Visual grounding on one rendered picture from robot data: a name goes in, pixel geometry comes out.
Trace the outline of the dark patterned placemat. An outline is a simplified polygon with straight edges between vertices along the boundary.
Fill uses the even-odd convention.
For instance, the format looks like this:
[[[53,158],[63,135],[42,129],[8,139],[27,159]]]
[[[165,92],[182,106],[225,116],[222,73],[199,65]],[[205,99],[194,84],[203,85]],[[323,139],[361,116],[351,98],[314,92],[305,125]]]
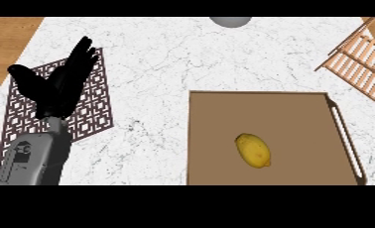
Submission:
[[[97,61],[84,84],[76,109],[66,118],[73,142],[112,127],[101,48],[95,49],[94,54]],[[16,81],[7,76],[0,85],[0,162],[17,136],[23,133],[44,133],[47,128],[47,122],[35,118],[35,102],[19,93]]]

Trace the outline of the brown wooden tray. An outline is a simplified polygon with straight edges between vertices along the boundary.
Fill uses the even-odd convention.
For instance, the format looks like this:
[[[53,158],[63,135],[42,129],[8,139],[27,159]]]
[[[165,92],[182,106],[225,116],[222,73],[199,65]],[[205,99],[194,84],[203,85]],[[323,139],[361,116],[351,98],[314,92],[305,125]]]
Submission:
[[[236,137],[256,135],[271,165],[252,168]],[[190,184],[366,183],[337,106],[323,92],[193,91],[188,98]]]

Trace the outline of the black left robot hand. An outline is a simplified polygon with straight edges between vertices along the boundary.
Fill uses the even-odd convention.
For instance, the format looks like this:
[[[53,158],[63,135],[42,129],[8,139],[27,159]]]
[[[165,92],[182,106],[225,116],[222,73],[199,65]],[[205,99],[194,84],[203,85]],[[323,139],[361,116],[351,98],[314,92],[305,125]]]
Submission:
[[[19,93],[36,103],[36,119],[66,119],[72,115],[95,61],[92,40],[82,37],[64,64],[55,67],[48,78],[20,64],[7,67]]]

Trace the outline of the wooden tiered shelf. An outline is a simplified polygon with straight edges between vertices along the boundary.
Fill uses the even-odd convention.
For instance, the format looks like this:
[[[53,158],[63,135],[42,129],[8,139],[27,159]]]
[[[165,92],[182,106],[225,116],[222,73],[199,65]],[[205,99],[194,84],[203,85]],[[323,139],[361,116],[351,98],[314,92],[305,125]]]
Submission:
[[[368,17],[315,69],[326,68],[375,101],[375,37],[366,35],[373,23]]]

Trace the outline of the grey round object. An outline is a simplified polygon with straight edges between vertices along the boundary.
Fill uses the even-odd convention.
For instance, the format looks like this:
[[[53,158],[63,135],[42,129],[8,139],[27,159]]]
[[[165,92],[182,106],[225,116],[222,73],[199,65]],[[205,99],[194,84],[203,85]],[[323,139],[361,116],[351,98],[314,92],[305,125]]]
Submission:
[[[240,28],[249,23],[250,17],[210,17],[210,20],[224,28]]]

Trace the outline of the yellow sweet potato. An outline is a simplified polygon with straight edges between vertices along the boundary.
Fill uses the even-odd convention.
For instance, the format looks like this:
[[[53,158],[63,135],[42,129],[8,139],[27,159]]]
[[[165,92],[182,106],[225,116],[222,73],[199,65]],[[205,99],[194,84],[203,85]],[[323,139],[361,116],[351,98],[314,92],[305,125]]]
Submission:
[[[262,139],[252,134],[240,134],[234,140],[240,157],[252,168],[271,164],[271,152]]]

